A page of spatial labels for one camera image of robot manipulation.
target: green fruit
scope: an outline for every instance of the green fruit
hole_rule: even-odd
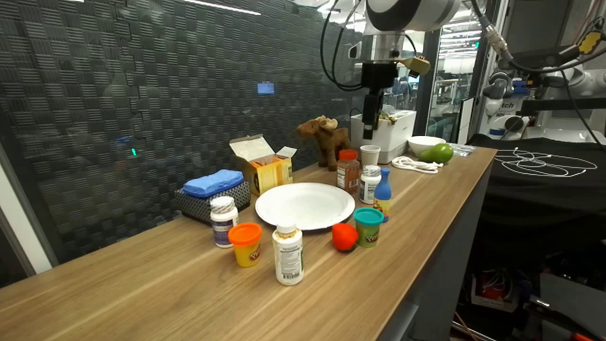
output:
[[[426,163],[447,163],[454,155],[450,144],[435,144],[433,148],[426,149],[420,159]]]

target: black wall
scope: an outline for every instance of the black wall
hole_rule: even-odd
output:
[[[316,149],[297,123],[346,123],[360,94],[320,70],[324,19],[288,0],[0,0],[0,132],[58,261],[174,216],[187,178],[236,166],[229,140],[263,132]],[[329,24],[331,53],[339,28]],[[342,49],[360,40],[346,32]],[[339,62],[346,79],[352,62]],[[274,94],[257,94],[270,81]]]

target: white plate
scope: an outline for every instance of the white plate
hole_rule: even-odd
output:
[[[265,191],[253,208],[270,225],[291,220],[299,229],[314,231],[346,220],[354,212],[356,202],[341,187],[301,182]]]

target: orange container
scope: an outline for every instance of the orange container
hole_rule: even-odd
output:
[[[252,267],[259,259],[259,240],[261,240],[259,223],[238,223],[229,229],[227,238],[233,244],[235,261],[240,267]]]

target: blue cloth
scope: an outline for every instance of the blue cloth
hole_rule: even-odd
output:
[[[221,168],[214,174],[187,180],[183,185],[183,191],[189,197],[208,199],[216,193],[236,187],[242,182],[244,182],[244,174],[240,170]]]

